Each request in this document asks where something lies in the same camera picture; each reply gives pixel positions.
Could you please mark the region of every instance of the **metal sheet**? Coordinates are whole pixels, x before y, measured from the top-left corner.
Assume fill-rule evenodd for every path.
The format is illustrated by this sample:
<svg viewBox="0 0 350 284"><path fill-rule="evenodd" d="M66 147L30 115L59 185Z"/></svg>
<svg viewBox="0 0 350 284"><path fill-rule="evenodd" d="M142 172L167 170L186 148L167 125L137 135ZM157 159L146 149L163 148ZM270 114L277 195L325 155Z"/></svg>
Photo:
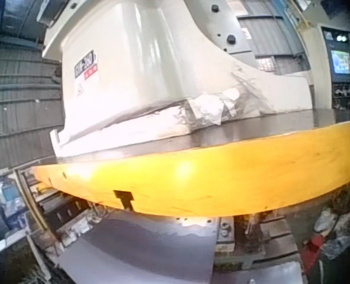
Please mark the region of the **metal sheet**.
<svg viewBox="0 0 350 284"><path fill-rule="evenodd" d="M335 109L314 109L290 112L287 114L267 115L247 120L233 121L221 126L207 127L191 135L63 158L60 159L60 161L62 163L90 162L94 160L120 159L199 147L213 147L250 139L312 130L314 128L327 127L345 121L350 121L350 111Z"/></svg>
<svg viewBox="0 0 350 284"><path fill-rule="evenodd" d="M215 220L183 227L175 218L128 214L101 221L60 255L77 284L209 283Z"/></svg>
<svg viewBox="0 0 350 284"><path fill-rule="evenodd" d="M253 269L228 274L213 274L212 284L303 284L301 267L289 262L264 269Z"/></svg>

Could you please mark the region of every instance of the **sheet metal plate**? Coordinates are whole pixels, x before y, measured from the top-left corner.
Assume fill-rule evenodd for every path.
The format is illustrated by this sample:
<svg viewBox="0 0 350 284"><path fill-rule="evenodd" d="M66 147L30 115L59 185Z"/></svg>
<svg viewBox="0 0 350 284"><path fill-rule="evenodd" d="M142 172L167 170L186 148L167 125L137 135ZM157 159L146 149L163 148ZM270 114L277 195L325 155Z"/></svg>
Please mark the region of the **sheet metal plate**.
<svg viewBox="0 0 350 284"><path fill-rule="evenodd" d="M297 262L288 262L264 269L245 270L228 274L213 274L210 283L303 284L303 278L300 264Z"/></svg>
<svg viewBox="0 0 350 284"><path fill-rule="evenodd" d="M187 227L163 220L128 212L102 220L59 263L77 284L209 283L216 220Z"/></svg>

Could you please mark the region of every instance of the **machine label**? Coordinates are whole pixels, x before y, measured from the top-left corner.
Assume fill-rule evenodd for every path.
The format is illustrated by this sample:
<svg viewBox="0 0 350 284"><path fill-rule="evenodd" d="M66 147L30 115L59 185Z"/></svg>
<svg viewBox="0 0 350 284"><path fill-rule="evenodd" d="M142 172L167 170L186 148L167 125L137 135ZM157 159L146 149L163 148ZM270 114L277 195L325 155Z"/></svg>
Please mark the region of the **machine label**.
<svg viewBox="0 0 350 284"><path fill-rule="evenodd" d="M97 92L99 85L97 55L90 51L75 65L75 89L76 96Z"/></svg>
<svg viewBox="0 0 350 284"><path fill-rule="evenodd" d="M96 54L90 51L86 56L75 65L75 79L80 76L86 69L91 67L96 61Z"/></svg>

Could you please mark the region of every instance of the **industrial machine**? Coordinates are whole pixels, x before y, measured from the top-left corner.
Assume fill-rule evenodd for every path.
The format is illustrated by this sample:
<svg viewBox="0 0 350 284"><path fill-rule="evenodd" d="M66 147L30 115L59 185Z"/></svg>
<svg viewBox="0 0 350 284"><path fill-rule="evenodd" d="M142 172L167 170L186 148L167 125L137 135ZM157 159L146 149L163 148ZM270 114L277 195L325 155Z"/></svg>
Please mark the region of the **industrial machine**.
<svg viewBox="0 0 350 284"><path fill-rule="evenodd" d="M301 34L313 73L315 107L350 109L349 31L318 24Z"/></svg>
<svg viewBox="0 0 350 284"><path fill-rule="evenodd" d="M303 283L285 220L262 212L350 181L350 115L313 111L305 78L256 69L225 0L50 2L43 57L62 62L66 121L57 163L34 173L115 208L60 256L68 274Z"/></svg>

